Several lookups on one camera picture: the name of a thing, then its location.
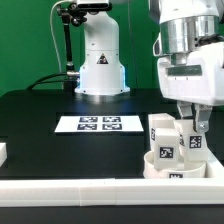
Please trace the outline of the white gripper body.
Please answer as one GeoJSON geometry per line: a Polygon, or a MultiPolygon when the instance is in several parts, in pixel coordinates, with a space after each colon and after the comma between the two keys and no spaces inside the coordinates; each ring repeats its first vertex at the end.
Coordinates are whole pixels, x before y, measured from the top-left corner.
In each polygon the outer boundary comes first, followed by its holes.
{"type": "Polygon", "coordinates": [[[199,47],[186,65],[172,65],[169,56],[159,58],[157,70],[164,98],[224,105],[224,42],[199,47]]]}

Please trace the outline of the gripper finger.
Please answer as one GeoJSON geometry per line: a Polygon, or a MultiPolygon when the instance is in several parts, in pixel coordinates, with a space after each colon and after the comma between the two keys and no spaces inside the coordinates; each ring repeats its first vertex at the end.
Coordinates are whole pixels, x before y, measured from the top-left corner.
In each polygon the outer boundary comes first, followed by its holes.
{"type": "Polygon", "coordinates": [[[193,116],[192,113],[192,104],[185,101],[178,101],[177,102],[177,109],[179,112],[179,115],[182,119],[190,118],[193,116]]]}
{"type": "Polygon", "coordinates": [[[209,119],[212,113],[210,105],[195,104],[194,130],[198,133],[205,133],[209,130],[209,119]]]}

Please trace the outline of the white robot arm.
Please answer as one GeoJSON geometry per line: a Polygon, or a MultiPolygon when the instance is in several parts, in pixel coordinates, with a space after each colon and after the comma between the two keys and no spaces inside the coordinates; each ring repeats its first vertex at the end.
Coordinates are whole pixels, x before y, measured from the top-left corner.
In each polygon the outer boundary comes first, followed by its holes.
{"type": "MultiPolygon", "coordinates": [[[[84,5],[85,61],[77,91],[116,95],[128,89],[119,68],[118,27],[95,5],[84,5]]],[[[178,102],[182,117],[195,111],[194,128],[205,132],[212,108],[224,104],[224,0],[148,0],[147,6],[159,24],[153,54],[161,93],[178,102]]]]}

